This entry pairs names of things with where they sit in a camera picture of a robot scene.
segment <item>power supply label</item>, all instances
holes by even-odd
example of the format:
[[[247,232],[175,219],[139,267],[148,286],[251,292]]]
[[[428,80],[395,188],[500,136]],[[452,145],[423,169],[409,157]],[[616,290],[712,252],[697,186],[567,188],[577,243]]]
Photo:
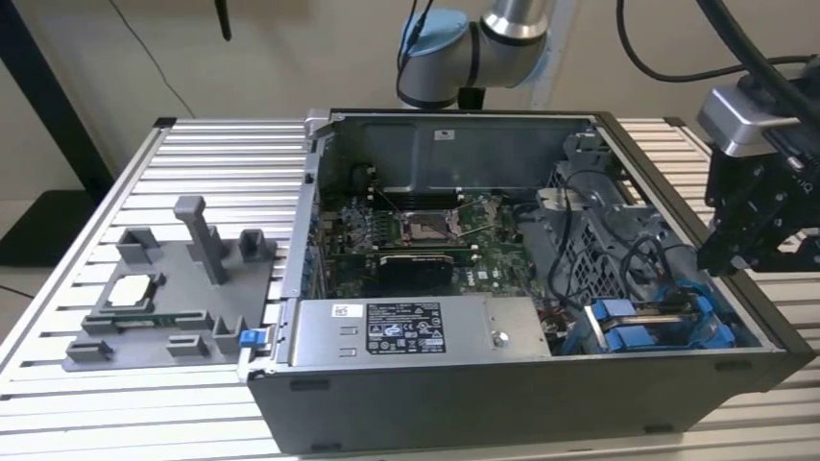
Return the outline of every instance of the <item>power supply label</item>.
[[[368,352],[444,353],[439,303],[368,304]]]

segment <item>cable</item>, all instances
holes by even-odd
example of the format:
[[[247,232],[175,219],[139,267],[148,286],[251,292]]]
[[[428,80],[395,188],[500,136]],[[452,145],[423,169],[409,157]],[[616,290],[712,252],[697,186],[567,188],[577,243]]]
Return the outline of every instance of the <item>cable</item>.
[[[673,250],[676,248],[688,248],[692,251],[692,253],[697,254],[697,248],[695,248],[688,243],[676,243],[673,245],[669,245],[669,247],[664,248],[664,253],[668,253],[669,250]]]
[[[687,280],[687,279],[680,279],[675,281],[675,285],[680,288],[692,288],[695,291],[697,291],[699,295],[703,296],[704,298],[708,299],[708,302],[712,305],[717,305],[717,302],[708,290],[708,286],[705,286],[703,283],[697,283],[692,280]],[[661,287],[660,290],[657,290],[657,293],[655,294],[655,300],[653,301],[661,301],[665,297],[667,297],[667,292],[669,291],[669,286],[664,285]]]
[[[549,292],[557,298],[559,303],[575,310],[573,315],[579,318],[581,310],[580,304],[567,298],[567,296],[555,288],[555,274],[557,272],[561,259],[564,259],[564,254],[567,253],[567,247],[569,246],[569,234],[573,228],[573,208],[567,195],[567,187],[564,188],[564,206],[564,232],[561,235],[561,242],[559,243],[559,252],[552,260],[552,264],[549,265],[549,271],[547,272],[547,288],[549,288]]]
[[[12,288],[12,287],[9,287],[9,286],[0,285],[0,290],[5,290],[5,291],[8,291],[9,293],[15,293],[16,295],[20,295],[23,298],[28,298],[29,300],[33,300],[33,299],[35,299],[33,295],[29,295],[28,293],[25,293],[25,292],[20,291],[20,290],[16,290],[16,289],[13,289],[13,288]]]
[[[125,19],[125,15],[123,14],[123,11],[119,9],[119,6],[116,5],[115,0],[108,0],[108,3],[112,4],[112,8],[115,9],[116,14],[119,15],[119,18],[121,19],[123,24],[125,25],[125,28],[131,32],[131,35],[140,42],[140,45],[143,46],[143,49],[145,50],[145,53],[148,54],[148,58],[151,59],[151,62],[153,62],[153,66],[156,67],[156,71],[159,72],[159,75],[163,78],[163,83],[165,84],[168,89],[171,89],[171,92],[175,93],[175,96],[180,100],[181,105],[184,106],[185,110],[188,111],[188,114],[191,115],[191,117],[196,118],[196,115],[193,114],[193,110],[191,110],[191,106],[188,105],[188,103],[184,102],[184,99],[181,99],[181,96],[177,93],[177,91],[175,90],[173,86],[171,85],[171,82],[168,82],[168,78],[165,77],[165,72],[163,72],[163,68],[160,67],[159,62],[156,61],[156,58],[153,57],[153,54],[151,53],[151,50],[148,50],[148,46],[145,45],[145,42],[140,38],[140,35],[133,30],[133,27],[131,27],[131,24],[128,23],[128,19]]]
[[[399,53],[396,53],[396,69],[401,68],[401,50],[404,50],[405,48],[405,40],[408,39],[408,30],[411,29],[412,15],[415,14],[415,9],[417,6],[419,6],[419,0],[412,0],[412,7],[409,7],[408,22],[405,22],[405,29],[401,32],[401,43],[399,43]]]
[[[581,173],[591,173],[593,175],[600,175],[604,178],[607,178],[608,180],[612,181],[612,176],[608,175],[605,172],[603,172],[601,170],[591,170],[591,169],[581,169],[581,170],[575,170],[573,173],[567,177],[567,179],[564,180],[564,186],[568,187],[569,181]]]
[[[540,209],[540,205],[537,203],[533,204],[521,204],[512,206],[512,221],[516,223],[537,223],[539,219],[535,218],[521,218],[521,214],[532,213],[537,209]]]
[[[621,279],[621,282],[624,283],[624,288],[627,289],[629,294],[633,295],[641,301],[645,301],[645,300],[643,299],[643,296],[639,294],[639,291],[636,290],[632,283],[629,283],[629,278],[627,277],[627,273],[629,272],[632,258],[640,252],[640,245],[643,245],[644,243],[651,243],[655,246],[655,254],[657,255],[657,258],[661,261],[661,267],[664,269],[664,274],[663,274],[664,278],[668,279],[668,282],[673,285],[672,266],[669,264],[669,260],[667,259],[667,254],[664,253],[664,247],[661,245],[661,242],[659,242],[655,237],[647,235],[641,237],[639,240],[636,240],[636,242],[632,244],[629,251],[627,252],[627,254],[624,255],[624,258],[620,261],[620,270],[617,271],[617,275]]]
[[[629,240],[627,240],[627,238],[624,238],[624,236],[619,234],[612,228],[612,226],[609,225],[609,222],[607,220],[605,211],[601,213],[601,227],[604,228],[604,231],[607,231],[607,233],[612,236],[612,238],[615,239],[617,243],[620,243],[624,247],[629,247],[631,245]]]
[[[745,66],[748,73],[759,81],[764,90],[775,101],[781,102],[785,108],[792,111],[809,131],[815,134],[820,133],[820,111],[805,100],[785,77],[771,66],[771,63],[767,62],[724,3],[720,0],[697,0],[697,4],[727,48]]]
[[[703,5],[704,2],[705,0],[699,0],[699,4],[701,4],[701,9],[704,8],[704,5]],[[713,79],[716,77],[723,77],[724,75],[732,75],[735,73],[745,71],[745,68],[748,66],[744,67],[741,64],[737,64],[729,67],[723,67],[720,69],[707,70],[705,72],[697,72],[695,74],[687,74],[687,75],[669,75],[669,74],[661,74],[660,72],[656,72],[640,60],[639,54],[636,53],[636,50],[632,47],[632,42],[629,41],[629,37],[627,35],[627,25],[624,21],[624,3],[625,3],[625,0],[617,0],[615,4],[615,23],[617,27],[617,37],[620,39],[620,44],[621,44],[621,47],[624,48],[624,52],[627,53],[627,56],[629,57],[629,61],[632,62],[635,67],[640,70],[640,72],[643,72],[643,74],[647,77],[657,80],[659,82],[665,82],[668,84],[687,84],[692,82],[699,82],[701,80]],[[799,64],[799,63],[805,64],[807,62],[812,60],[812,58],[813,58],[812,56],[799,55],[799,56],[779,56],[776,58],[771,58],[767,60],[765,58],[763,58],[763,55],[761,55],[761,59],[764,61],[768,61],[769,64],[775,64],[775,65]]]
[[[433,0],[427,0],[427,6],[424,7],[424,11],[421,12],[421,15],[419,16],[419,20],[415,21],[415,24],[412,25],[412,32],[409,33],[409,37],[408,37],[408,42],[407,44],[403,42],[401,43],[401,47],[404,47],[404,55],[401,56],[400,62],[399,62],[399,72],[396,73],[396,94],[400,95],[401,91],[399,90],[399,82],[401,81],[401,76],[405,73],[405,68],[408,67],[408,62],[411,61],[411,49],[415,46],[416,42],[419,41],[419,37],[421,36],[421,30],[424,29],[424,23],[427,22],[427,14],[431,12],[431,8],[433,6]],[[412,21],[412,13],[409,14],[409,18],[408,18],[408,24],[405,24],[405,26],[408,26],[411,24]]]

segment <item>aluminum extrusion table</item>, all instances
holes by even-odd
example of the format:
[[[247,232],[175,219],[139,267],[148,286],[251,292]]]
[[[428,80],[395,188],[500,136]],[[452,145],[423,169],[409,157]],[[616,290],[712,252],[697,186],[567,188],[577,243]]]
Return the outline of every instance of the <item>aluminum extrusion table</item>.
[[[708,220],[703,142],[688,128],[663,119],[620,122],[688,205]],[[115,242],[125,227],[151,226],[164,241],[188,238],[172,212],[180,194],[205,197],[205,216],[223,237],[253,227],[277,240],[265,319],[277,318],[304,140],[301,120],[181,120],[171,129],[151,131],[0,346],[0,459],[288,459],[279,454],[235,365],[68,374],[60,362],[115,269]],[[797,245],[797,240],[787,245]],[[820,351],[820,273],[752,278]],[[731,399],[684,434],[361,459],[787,457],[820,459],[820,359],[773,391]]]

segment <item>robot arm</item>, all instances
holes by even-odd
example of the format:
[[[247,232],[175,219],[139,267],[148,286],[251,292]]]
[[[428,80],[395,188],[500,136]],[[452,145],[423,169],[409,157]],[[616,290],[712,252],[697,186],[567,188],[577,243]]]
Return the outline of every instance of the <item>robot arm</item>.
[[[521,84],[545,59],[545,0],[496,0],[477,22],[455,10],[409,19],[396,93],[413,108],[452,106],[465,87]]]
[[[820,236],[797,250],[783,242],[820,225],[820,71],[811,62],[787,80],[751,44],[723,2],[699,0],[715,31],[749,71],[736,86],[715,88],[699,121],[713,139],[705,204],[713,233],[699,266],[715,276],[820,270]]]

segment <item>circuit board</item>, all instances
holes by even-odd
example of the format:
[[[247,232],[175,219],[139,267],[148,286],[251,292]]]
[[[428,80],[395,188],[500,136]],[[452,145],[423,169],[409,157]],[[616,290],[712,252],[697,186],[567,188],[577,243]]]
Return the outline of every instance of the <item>circuit board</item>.
[[[353,198],[337,211],[324,212],[327,297],[485,294],[531,296],[540,302],[543,287],[517,231],[515,205],[489,192],[461,194],[457,203],[451,209],[401,210],[392,204],[377,209]],[[412,286],[385,280],[385,273],[401,276],[408,258],[413,271],[436,277],[443,266],[448,280],[424,279]],[[385,264],[393,265],[389,270]]]

